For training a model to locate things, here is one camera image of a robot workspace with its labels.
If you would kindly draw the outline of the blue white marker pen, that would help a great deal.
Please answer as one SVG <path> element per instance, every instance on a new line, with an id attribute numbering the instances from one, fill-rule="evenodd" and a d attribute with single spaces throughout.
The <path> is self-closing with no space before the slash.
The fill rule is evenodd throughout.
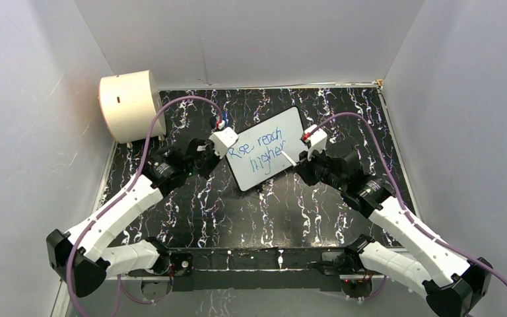
<path id="1" fill-rule="evenodd" d="M 282 151 L 281 154 L 288 160 L 291 166 L 295 167 L 297 165 L 297 163 L 284 151 Z"/>

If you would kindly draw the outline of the black framed whiteboard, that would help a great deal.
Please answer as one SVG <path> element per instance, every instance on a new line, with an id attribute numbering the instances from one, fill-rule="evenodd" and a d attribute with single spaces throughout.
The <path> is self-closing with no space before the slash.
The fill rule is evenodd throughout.
<path id="1" fill-rule="evenodd" d="M 293 106 L 238 134 L 238 142 L 226 156 L 232 175 L 242 192 L 290 168 L 289 159 L 299 161 L 307 146 L 300 110 Z"/>

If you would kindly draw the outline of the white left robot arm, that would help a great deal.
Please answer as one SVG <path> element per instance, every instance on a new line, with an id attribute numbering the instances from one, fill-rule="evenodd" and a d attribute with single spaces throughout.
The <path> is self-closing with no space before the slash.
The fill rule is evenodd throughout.
<path id="1" fill-rule="evenodd" d="M 185 151 L 161 148 L 143 160 L 141 173 L 89 218 L 66 232 L 53 230 L 46 238 L 50 265 L 72 294 L 88 296 L 107 278 L 135 270 L 166 275 L 172 269 L 172 255 L 157 238 L 118 247 L 110 244 L 144 211 L 183 186 L 189 176 L 208 178 L 228 149 L 214 137 L 193 139 Z"/>

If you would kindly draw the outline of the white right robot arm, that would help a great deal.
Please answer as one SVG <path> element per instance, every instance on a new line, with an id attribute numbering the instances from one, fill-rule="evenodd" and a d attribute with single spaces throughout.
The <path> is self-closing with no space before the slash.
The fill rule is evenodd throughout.
<path id="1" fill-rule="evenodd" d="M 354 211 L 390 233 L 410 253 L 404 256 L 360 235 L 341 255 L 324 257 L 313 266 L 332 270 L 383 273 L 420 295 L 437 316 L 467 316 L 486 295 L 491 274 L 483 258 L 475 262 L 442 246 L 442 239 L 404 209 L 392 188 L 366 173 L 356 153 L 345 158 L 303 151 L 295 172 L 309 186 L 336 189 Z"/>

